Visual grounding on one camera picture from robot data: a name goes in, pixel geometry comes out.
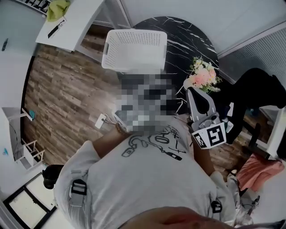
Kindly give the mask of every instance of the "yellow cloth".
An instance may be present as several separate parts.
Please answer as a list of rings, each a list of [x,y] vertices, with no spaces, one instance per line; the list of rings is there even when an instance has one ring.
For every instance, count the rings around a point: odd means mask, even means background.
[[[56,21],[61,18],[67,11],[71,3],[66,0],[55,0],[52,1],[49,5],[47,12],[47,21]]]

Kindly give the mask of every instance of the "cable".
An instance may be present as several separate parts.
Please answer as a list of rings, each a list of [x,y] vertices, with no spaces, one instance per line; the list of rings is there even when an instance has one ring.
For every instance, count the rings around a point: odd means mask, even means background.
[[[109,118],[110,122],[112,122],[114,125],[116,124],[114,121],[112,121],[112,120],[111,120],[111,118],[109,117],[109,115],[108,115],[108,114],[104,113],[104,115],[105,115],[105,116],[107,116],[107,117]]]
[[[174,118],[183,121],[184,123],[187,123],[185,120],[182,120],[181,118],[177,117],[176,115],[173,115]]]
[[[9,125],[12,127],[12,129],[14,130],[15,135],[16,135],[16,146],[15,146],[15,149],[13,150],[13,156],[14,156],[14,159],[15,159],[14,153],[15,153],[15,151],[16,151],[16,148],[18,148],[18,135],[17,135],[17,133],[16,133],[14,127],[13,127],[10,123],[9,123]]]
[[[104,120],[104,119],[101,119],[103,122],[105,122],[105,123],[107,123],[107,124],[110,124],[110,125],[116,125],[115,123],[110,123],[110,122],[108,122],[108,121],[106,121],[106,120]]]

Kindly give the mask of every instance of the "round table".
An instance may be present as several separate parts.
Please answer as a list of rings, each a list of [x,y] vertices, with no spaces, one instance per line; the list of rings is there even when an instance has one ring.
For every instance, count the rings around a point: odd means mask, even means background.
[[[190,65],[194,57],[202,57],[210,62],[219,74],[219,61],[215,48],[208,37],[194,24],[175,17],[153,17],[134,26],[139,30],[157,30],[167,34],[166,74],[176,87],[177,113],[188,111],[185,100],[184,80],[190,75]]]

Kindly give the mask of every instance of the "gray t-shirt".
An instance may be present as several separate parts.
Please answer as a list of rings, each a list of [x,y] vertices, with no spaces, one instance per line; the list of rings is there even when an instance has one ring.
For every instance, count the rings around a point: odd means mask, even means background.
[[[75,228],[117,229],[139,213],[164,206],[231,222],[235,203],[222,175],[207,176],[187,148],[187,132],[176,119],[156,134],[129,137],[103,159],[87,141],[61,171],[55,185],[58,206]],[[88,186],[81,208],[70,205],[72,170],[82,171]],[[223,207],[215,215],[214,200]]]

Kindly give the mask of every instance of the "laminate flooring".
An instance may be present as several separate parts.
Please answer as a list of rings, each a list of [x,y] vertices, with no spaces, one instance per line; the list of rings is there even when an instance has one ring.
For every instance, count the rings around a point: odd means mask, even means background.
[[[102,52],[109,29],[93,25],[82,43]],[[86,140],[95,140],[112,126],[94,127],[101,113],[111,116],[119,89],[117,74],[75,51],[40,45],[28,79],[25,108],[33,110],[35,120],[24,120],[26,141],[38,140],[45,149],[44,162],[64,164]],[[211,150],[212,161],[224,178],[228,170],[240,169],[248,156],[242,153],[247,141],[238,137],[233,145]]]

